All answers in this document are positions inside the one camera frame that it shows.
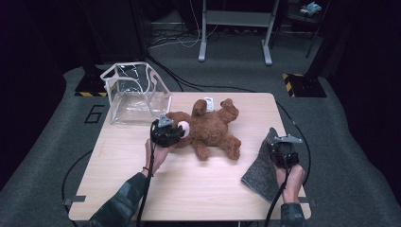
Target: table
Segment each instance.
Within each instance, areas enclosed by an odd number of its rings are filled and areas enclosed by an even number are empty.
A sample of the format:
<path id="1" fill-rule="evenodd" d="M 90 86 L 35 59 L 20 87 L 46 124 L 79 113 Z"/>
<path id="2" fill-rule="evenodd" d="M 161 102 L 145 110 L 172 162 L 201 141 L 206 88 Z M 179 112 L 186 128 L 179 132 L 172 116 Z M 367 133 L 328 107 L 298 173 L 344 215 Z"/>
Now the table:
<path id="1" fill-rule="evenodd" d="M 261 26 L 267 27 L 265 40 L 262 40 L 263 54 L 265 64 L 272 65 L 269 39 L 273 29 L 276 12 L 280 0 L 274 0 L 271 12 L 243 12 L 243 11 L 223 11 L 223 10 L 207 10 L 206 0 L 203 0 L 202 6 L 202 22 L 201 22 L 201 43 L 199 61 L 206 58 L 206 25 L 225 25 L 225 26 Z"/>
<path id="2" fill-rule="evenodd" d="M 211 148 L 207 161 L 199 161 L 191 146 L 176 148 L 156 172 L 150 183 L 142 220 L 264 220 L 270 204 L 241 183 L 240 179 L 255 160 L 269 128 L 285 135 L 273 95 L 267 93 L 172 93 L 170 111 L 191 113 L 196 100 L 231 98 L 239 117 L 229 124 L 229 131 L 242 141 L 239 160 L 227 158 L 223 150 Z M 69 218 L 88 220 L 120 186 L 145 163 L 145 141 L 149 126 L 110 125 L 110 113 L 96 142 L 80 183 Z M 305 196 L 302 189 L 300 196 Z M 280 218 L 280 199 L 271 218 Z M 310 217 L 307 203 L 302 204 Z"/>

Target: clear plastic container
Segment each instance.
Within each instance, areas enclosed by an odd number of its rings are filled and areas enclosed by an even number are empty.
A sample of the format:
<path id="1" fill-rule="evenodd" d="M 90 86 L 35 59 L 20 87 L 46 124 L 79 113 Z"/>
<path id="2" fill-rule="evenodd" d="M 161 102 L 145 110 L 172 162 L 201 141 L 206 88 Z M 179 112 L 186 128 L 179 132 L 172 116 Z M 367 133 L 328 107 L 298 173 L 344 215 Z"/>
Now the clear plastic container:
<path id="1" fill-rule="evenodd" d="M 102 75 L 111 124 L 149 125 L 168 113 L 171 93 L 146 62 L 116 63 Z"/>

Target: white tag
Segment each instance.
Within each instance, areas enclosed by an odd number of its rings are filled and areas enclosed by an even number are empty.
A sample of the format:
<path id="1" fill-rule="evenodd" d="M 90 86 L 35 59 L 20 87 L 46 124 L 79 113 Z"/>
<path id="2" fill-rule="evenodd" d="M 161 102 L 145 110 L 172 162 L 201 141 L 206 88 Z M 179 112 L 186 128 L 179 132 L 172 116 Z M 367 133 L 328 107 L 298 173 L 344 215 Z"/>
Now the white tag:
<path id="1" fill-rule="evenodd" d="M 206 100 L 207 103 L 206 112 L 212 112 L 215 109 L 215 105 L 213 104 L 213 98 L 206 97 L 204 100 Z"/>

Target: dark green sleeve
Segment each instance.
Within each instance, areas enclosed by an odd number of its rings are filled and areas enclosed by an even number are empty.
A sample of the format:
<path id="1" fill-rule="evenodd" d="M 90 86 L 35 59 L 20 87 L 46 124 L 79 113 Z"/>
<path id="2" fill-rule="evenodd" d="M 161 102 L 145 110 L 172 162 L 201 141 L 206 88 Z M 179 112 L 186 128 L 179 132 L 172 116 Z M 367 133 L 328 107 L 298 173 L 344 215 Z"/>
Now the dark green sleeve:
<path id="1" fill-rule="evenodd" d="M 300 203 L 284 203 L 281 205 L 282 227 L 307 227 Z"/>
<path id="2" fill-rule="evenodd" d="M 128 226 L 144 195 L 146 179 L 144 174 L 137 173 L 127 180 L 84 226 Z"/>

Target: teddy bear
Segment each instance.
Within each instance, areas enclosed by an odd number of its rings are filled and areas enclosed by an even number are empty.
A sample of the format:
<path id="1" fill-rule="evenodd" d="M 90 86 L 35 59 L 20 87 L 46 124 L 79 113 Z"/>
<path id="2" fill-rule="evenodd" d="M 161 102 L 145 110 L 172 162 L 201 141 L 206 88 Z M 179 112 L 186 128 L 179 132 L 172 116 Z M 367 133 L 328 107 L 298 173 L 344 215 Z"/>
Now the teddy bear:
<path id="1" fill-rule="evenodd" d="M 219 147 L 226 151 L 228 158 L 238 160 L 241 141 L 228 132 L 228 124 L 239 115 L 230 98 L 220 103 L 218 111 L 207 112 L 207 102 L 199 99 L 195 102 L 192 114 L 184 112 L 170 112 L 166 116 L 176 122 L 185 121 L 189 125 L 189 133 L 177 144 L 177 148 L 183 148 L 192 144 L 195 153 L 202 161 L 208 159 L 210 149 L 208 147 Z"/>

